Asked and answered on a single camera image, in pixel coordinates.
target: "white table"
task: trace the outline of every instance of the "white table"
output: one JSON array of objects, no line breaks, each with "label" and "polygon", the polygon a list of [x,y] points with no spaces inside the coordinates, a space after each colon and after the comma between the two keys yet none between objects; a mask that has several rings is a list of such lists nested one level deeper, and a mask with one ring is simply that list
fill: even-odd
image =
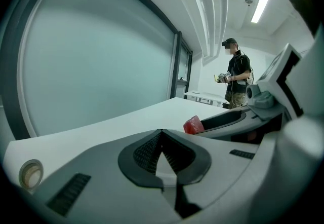
[{"label": "white table", "polygon": [[209,102],[210,105],[213,105],[213,102],[215,101],[217,102],[217,107],[221,107],[222,103],[229,104],[227,100],[225,100],[222,96],[218,94],[190,91],[186,92],[184,95],[195,97],[197,102],[201,102],[201,100],[206,100],[207,102]]},{"label": "white table", "polygon": [[197,115],[201,120],[226,109],[181,98],[173,98],[107,121],[47,136],[11,141],[4,158],[4,170],[19,185],[18,174],[28,160],[39,160],[43,180],[74,157],[95,145],[153,129],[184,132],[183,124]]}]

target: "person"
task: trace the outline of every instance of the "person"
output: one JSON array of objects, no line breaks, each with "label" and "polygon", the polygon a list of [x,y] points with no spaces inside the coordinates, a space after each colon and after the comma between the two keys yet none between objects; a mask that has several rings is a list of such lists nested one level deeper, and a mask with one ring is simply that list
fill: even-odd
[{"label": "person", "polygon": [[242,55],[235,39],[227,39],[222,44],[226,53],[233,55],[227,70],[231,76],[225,77],[224,81],[228,83],[225,100],[229,102],[229,105],[223,104],[224,108],[232,109],[242,106],[245,102],[246,90],[249,85],[248,78],[251,72],[250,60],[247,55]]}]

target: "camouflage pants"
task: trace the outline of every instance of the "camouflage pants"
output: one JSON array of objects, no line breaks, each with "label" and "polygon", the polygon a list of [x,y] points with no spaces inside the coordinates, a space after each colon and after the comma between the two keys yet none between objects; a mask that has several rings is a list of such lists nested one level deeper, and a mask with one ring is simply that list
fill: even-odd
[{"label": "camouflage pants", "polygon": [[244,102],[245,102],[245,93],[235,93],[231,91],[227,91],[225,94],[225,100],[229,102],[228,104],[223,104],[223,107],[228,106],[228,109],[236,108],[236,107],[241,107]]}]

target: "red object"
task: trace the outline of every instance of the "red object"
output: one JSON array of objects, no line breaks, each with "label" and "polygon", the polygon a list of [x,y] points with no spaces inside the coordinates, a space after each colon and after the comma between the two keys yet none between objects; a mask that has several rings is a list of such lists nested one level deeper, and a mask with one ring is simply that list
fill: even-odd
[{"label": "red object", "polygon": [[201,123],[197,115],[188,120],[183,125],[183,128],[184,132],[188,134],[197,134],[205,130],[203,124]]}]

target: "fluorescent light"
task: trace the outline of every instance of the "fluorescent light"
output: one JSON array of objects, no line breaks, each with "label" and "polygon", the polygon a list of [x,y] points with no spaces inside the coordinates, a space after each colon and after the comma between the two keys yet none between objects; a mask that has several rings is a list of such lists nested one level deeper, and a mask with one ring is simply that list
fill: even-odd
[{"label": "fluorescent light", "polygon": [[259,19],[264,11],[265,6],[267,5],[268,0],[259,0],[257,8],[255,9],[253,18],[251,20],[251,22],[253,23],[258,23]]}]

